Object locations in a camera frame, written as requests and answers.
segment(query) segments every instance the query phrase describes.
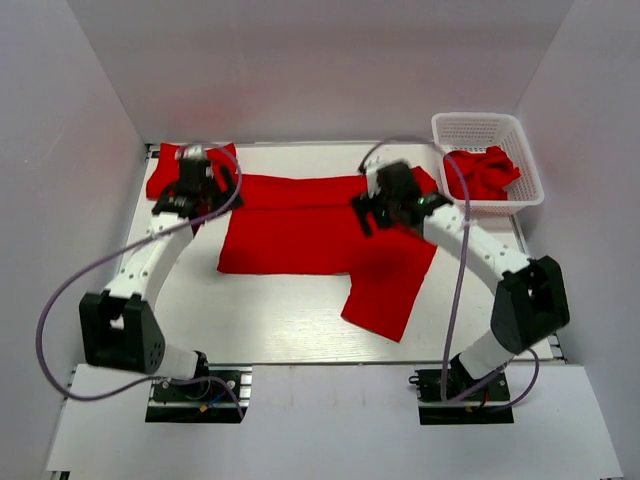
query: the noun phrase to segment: white basket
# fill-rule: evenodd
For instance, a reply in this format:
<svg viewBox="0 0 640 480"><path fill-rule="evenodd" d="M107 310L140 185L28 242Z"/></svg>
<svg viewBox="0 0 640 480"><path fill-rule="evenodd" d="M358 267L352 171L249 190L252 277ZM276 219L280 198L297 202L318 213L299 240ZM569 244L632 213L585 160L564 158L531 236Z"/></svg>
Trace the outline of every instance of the white basket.
<svg viewBox="0 0 640 480"><path fill-rule="evenodd" d="M544 200L538 170L517 118L498 113L438 113L431 119L431 127L435 142L446 152L484 152L487 147L497 145L520 169L520 178L505 188L508 200L471 200L472 213L511 215ZM464 200L451 196L444 161L441 158L438 164L444 193L457 205L464 206Z"/></svg>

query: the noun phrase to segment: laundry basket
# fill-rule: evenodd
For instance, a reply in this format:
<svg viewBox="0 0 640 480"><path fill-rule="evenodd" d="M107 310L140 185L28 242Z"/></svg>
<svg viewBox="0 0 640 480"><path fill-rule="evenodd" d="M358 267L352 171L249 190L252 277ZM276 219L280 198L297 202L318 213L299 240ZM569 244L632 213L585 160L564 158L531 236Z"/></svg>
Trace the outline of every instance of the laundry basket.
<svg viewBox="0 0 640 480"><path fill-rule="evenodd" d="M544 200L538 170L517 118L498 113L438 113L431 119L431 127L435 142L446 152L484 152L487 147L497 145L520 169L520 178L505 188L507 200L471 200L472 213L511 215ZM440 158L440 176L445 195L453 198L444 171L445 161ZM453 200L464 206L464 200Z"/></svg>

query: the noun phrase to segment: gray wall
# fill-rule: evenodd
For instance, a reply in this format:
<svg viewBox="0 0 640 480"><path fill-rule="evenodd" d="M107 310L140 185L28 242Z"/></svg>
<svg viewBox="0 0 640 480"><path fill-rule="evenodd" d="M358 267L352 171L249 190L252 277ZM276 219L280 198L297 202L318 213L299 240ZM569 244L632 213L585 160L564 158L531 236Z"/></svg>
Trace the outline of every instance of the gray wall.
<svg viewBox="0 0 640 480"><path fill-rule="evenodd" d="M0 478L35 479L61 405L37 366L36 320L62 280L122 243L142 143L64 0L0 2L0 45ZM53 311L58 378L82 359L82 292L112 269Z"/></svg>
<svg viewBox="0 0 640 480"><path fill-rule="evenodd" d="M571 0L69 0L146 141L363 139L512 112Z"/></svg>
<svg viewBox="0 0 640 480"><path fill-rule="evenodd" d="M518 107L547 195L522 215L564 267L572 324L625 478L640 478L640 2L576 0Z"/></svg>

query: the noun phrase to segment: red cloth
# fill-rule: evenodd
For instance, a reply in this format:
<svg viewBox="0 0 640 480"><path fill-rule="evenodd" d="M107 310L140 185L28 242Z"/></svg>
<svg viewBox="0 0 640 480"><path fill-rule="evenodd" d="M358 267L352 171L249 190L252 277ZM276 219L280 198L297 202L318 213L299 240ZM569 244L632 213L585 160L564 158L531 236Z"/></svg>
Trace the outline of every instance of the red cloth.
<svg viewBox="0 0 640 480"><path fill-rule="evenodd" d="M150 198L149 193L158 195L177 177L177 165L173 166L177 162L171 161L176 147L163 147L151 177L158 180L151 186L151 179L147 183ZM221 156L216 160L228 162L223 153L217 154ZM160 171L166 168L175 171ZM422 169L414 169L414 174L424 192L437 188ZM231 215L218 270L348 273L351 291L342 317L400 341L436 247L399 229L376 231L374 226L373 236L365 237L349 205L351 198L365 190L362 176L293 180L244 175L241 195L245 205Z"/></svg>
<svg viewBox="0 0 640 480"><path fill-rule="evenodd" d="M158 157L158 166L147 180L146 193L149 200L157 200L167 185L178 180L180 173L178 161L176 160L176 151L180 148L178 145L163 143L160 145L160 157ZM236 169L231 159L221 150L227 150L235 156L236 147L233 143L220 148L212 148L207 150L207 156L211 160L214 173L220 165L226 165L232 173L234 181L237 179Z"/></svg>
<svg viewBox="0 0 640 480"><path fill-rule="evenodd" d="M520 177L520 170L500 147L489 147L485 153L456 150L449 155L464 175L471 200L507 200L504 187ZM447 161L444 170L451 195L464 199L460 179Z"/></svg>

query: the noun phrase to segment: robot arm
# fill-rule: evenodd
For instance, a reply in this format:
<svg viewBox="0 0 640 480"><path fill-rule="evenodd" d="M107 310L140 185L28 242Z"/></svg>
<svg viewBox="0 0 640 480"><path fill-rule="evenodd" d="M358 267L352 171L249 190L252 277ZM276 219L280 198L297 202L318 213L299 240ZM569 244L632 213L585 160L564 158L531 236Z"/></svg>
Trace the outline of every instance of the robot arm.
<svg viewBox="0 0 640 480"><path fill-rule="evenodd" d="M222 190L203 147L178 150L177 160L179 179L154 206L148 235L214 211L234 191L231 173L224 166L220 173L227 188ZM236 196L231 208L241 205ZM196 228L182 228L141 246L101 293L82 298L80 323L87 363L185 380L200 370L207 373L206 356L166 343L153 313L164 281L196 233Z"/></svg>
<svg viewBox="0 0 640 480"><path fill-rule="evenodd" d="M365 172L367 192L352 200L361 227L401 223L460 258L464 214L438 192L423 194L405 161ZM481 379L569 322L562 272L550 257L531 259L471 224L467 265L494 295L491 328L451 360L465 384Z"/></svg>

